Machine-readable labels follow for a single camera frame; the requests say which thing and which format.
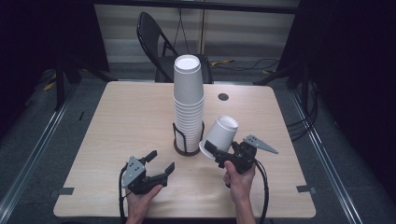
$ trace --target hand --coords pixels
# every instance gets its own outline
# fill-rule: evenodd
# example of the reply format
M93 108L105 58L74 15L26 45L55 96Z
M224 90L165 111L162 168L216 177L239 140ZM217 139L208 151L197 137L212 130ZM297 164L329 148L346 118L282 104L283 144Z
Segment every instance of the hand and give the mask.
M128 219L126 223L142 223L149 210L149 204L151 203L151 200L157 196L162 188L162 185L157 185L149 193L142 195L135 195L128 188L126 188L125 193L129 193L129 195L126 197L128 202Z
M224 162L227 172L224 175L224 182L226 185L231 185L231 198L234 203L249 200L251 183L256 174L256 165L253 166L244 174L240 175L236 172L235 166L230 161Z
M253 166L242 175L236 172L232 162L225 161L224 166L227 170L224 175L224 182L226 185L231 185L231 199L235 204L236 223L256 223L250 202L250 189L253 177L256 174L256 165L253 164Z

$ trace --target white paper cup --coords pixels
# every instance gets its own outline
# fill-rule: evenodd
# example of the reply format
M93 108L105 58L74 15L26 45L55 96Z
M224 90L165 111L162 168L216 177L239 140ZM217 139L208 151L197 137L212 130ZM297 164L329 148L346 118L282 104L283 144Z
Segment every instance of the white paper cup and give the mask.
M204 105L197 106L194 109L179 108L175 106L175 111L180 115L190 116L194 114L202 114L204 111Z
M196 136L196 135L199 135L201 137L202 127L197 127L197 128L195 128L193 130L188 130L188 131L185 131L185 130L180 129L180 128L177 128L177 129L179 131L183 132L186 137L191 138L191 137Z
M193 152L196 151L198 149L198 145L201 139L201 133L202 133L202 127L201 129L198 129L197 131L195 131L195 133L191 133L191 134L185 134L185 138L186 138L186 147L187 149L185 149L184 147L184 140L183 140L183 136L180 133L176 133L176 141L177 141L177 147L180 150L183 151L187 151L187 152Z
M183 105L195 105L204 97L201 63L197 57L186 54L176 58L174 97Z
M218 150L228 152L237 129L238 122L235 119L225 115L218 117L200 143L200 149L208 158L214 160L215 158L205 148L206 141L216 146Z
M197 105L191 105L191 106L180 105L175 102L175 108L178 111L186 111L186 112L193 112L194 110L202 109L204 107L204 105L205 105L204 101L202 101L201 103L199 103Z
M192 127L192 126L202 126L202 118L196 119L181 119L177 118L175 122L179 127Z
M181 108L195 108L196 106L200 106L200 105L202 105L205 102L205 96L203 96L202 99L199 102L197 102L197 103L195 103L193 105L182 104L181 102L179 102L175 98L175 95L174 95L174 101L175 101L175 105L177 105L178 107L181 107Z
M182 123L195 123L195 122L202 122L203 114L202 113L197 113L197 114L190 114L189 116L185 116L186 114L179 114L176 112L176 122L182 124Z
M180 123L176 122L176 127L179 131L183 132L185 135L192 135L200 132L202 130L202 121L198 120L192 123Z

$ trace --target person's left hand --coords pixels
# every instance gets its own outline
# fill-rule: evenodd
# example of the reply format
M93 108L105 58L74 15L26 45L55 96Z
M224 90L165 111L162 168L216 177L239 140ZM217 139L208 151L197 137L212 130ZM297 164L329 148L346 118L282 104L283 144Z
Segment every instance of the person's left hand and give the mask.
M162 188L162 185L157 185L149 193L142 195L135 195L128 188L126 188L125 193L129 193L129 195L126 197L128 202L128 219L126 223L142 223L149 210L149 204L151 203L151 200L157 196Z

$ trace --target person's right hand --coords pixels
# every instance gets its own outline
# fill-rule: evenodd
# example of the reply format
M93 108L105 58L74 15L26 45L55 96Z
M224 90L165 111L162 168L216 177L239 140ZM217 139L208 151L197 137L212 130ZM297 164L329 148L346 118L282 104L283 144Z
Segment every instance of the person's right hand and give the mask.
M256 223L250 202L250 189L253 177L256 174L256 165L253 164L253 166L242 175L236 172L232 162L226 161L224 162L224 166L227 170L224 175L224 182L226 185L230 185L231 188L231 199L235 204L236 223Z
M244 174L240 175L236 172L235 166L230 161L224 162L227 172L224 175L224 183L231 185L231 198L234 203L250 200L250 189L253 177L256 174L256 165L253 166Z

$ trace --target wooden table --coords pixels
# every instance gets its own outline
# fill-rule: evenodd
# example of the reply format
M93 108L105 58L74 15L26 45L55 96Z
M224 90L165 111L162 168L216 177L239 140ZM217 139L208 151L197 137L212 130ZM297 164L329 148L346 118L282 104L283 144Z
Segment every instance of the wooden table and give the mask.
M229 95L221 101L220 93ZM269 87L205 85L205 134L220 115L236 119L238 143L253 133L279 151L259 150L270 189L268 217L313 217L316 213L290 141L274 92ZM148 217L235 217L230 191L224 186L224 169L203 153L192 157L174 149L173 84L110 82L92 118L64 187L72 195L60 195L54 208L58 217L118 217L120 169L131 156L140 159L156 149L147 163L148 175L158 175L172 162L175 171L168 187L154 198ZM264 200L262 177L253 180L251 201L256 217Z

